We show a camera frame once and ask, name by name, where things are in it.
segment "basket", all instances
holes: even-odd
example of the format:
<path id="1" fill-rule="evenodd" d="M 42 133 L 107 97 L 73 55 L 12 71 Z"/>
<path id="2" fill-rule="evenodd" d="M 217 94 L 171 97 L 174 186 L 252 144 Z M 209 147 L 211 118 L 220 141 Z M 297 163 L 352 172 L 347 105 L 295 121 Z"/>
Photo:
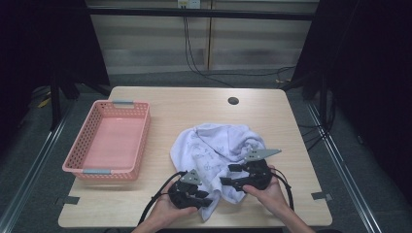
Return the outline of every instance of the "basket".
<path id="1" fill-rule="evenodd" d="M 149 124 L 148 103 L 95 101 L 63 171 L 82 180 L 136 180 Z"/>

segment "wooden table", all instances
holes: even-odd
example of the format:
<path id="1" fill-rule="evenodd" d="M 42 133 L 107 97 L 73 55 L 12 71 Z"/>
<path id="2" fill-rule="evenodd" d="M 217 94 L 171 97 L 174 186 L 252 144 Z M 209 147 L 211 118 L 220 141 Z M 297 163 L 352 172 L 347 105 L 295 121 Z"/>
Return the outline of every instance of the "wooden table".
<path id="1" fill-rule="evenodd" d="M 229 97 L 239 100 L 228 103 Z M 115 87 L 112 100 L 141 100 L 151 105 L 151 126 L 137 181 L 103 183 L 76 179 L 69 196 L 80 197 L 77 205 L 66 204 L 58 223 L 62 227 L 133 227 L 158 189 L 176 170 L 170 149 L 185 129 L 205 122 L 247 124 L 268 149 L 282 152 L 268 157 L 292 186 L 297 214 L 309 225 L 330 225 L 325 199 L 311 193 L 322 191 L 297 128 L 284 91 L 276 89 L 203 87 Z M 238 205 L 221 199 L 206 222 L 200 215 L 180 219 L 171 228 L 249 228 L 283 226 L 250 195 Z"/>

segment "white towel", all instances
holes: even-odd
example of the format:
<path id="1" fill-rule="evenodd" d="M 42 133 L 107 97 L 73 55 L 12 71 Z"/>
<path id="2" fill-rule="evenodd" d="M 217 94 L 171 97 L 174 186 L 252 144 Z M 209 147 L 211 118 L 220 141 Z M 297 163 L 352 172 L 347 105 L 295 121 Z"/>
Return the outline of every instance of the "white towel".
<path id="1" fill-rule="evenodd" d="M 251 149 L 265 149 L 260 136 L 247 125 L 205 123 L 183 131 L 173 145 L 170 155 L 177 171 L 195 169 L 213 202 L 201 208 L 203 220 L 209 219 L 220 198 L 237 204 L 245 196 L 232 186 L 223 186 L 220 177 L 238 179 L 248 177 L 247 172 L 229 172 L 227 165 L 243 163 Z"/>

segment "human hand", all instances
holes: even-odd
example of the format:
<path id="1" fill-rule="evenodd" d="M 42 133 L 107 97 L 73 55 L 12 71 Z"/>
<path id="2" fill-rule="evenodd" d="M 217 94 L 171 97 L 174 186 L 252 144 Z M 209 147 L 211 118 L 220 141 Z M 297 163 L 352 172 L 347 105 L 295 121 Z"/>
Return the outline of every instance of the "human hand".
<path id="1" fill-rule="evenodd" d="M 255 196 L 275 216 L 278 216 L 285 208 L 289 207 L 276 177 L 272 177 L 269 186 L 265 190 L 259 190 L 251 185 L 244 185 L 243 190 Z"/>
<path id="2" fill-rule="evenodd" d="M 173 182 L 170 182 L 162 190 L 162 193 L 166 193 L 172 184 Z M 160 229 L 167 227 L 176 219 L 182 216 L 189 216 L 195 212 L 197 212 L 197 208 L 195 207 L 178 209 L 170 200 L 169 195 L 163 194 L 157 199 L 148 218 L 146 218 L 145 221 L 143 221 L 139 226 L 137 226 L 133 233 L 156 232 Z"/>

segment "wall socket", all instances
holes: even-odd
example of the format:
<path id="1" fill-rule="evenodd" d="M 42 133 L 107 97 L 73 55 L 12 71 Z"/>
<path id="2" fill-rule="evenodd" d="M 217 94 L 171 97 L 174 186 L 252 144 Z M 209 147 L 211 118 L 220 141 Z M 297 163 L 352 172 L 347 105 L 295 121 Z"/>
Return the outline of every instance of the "wall socket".
<path id="1" fill-rule="evenodd" d="M 200 0 L 178 0 L 178 8 L 200 9 Z"/>

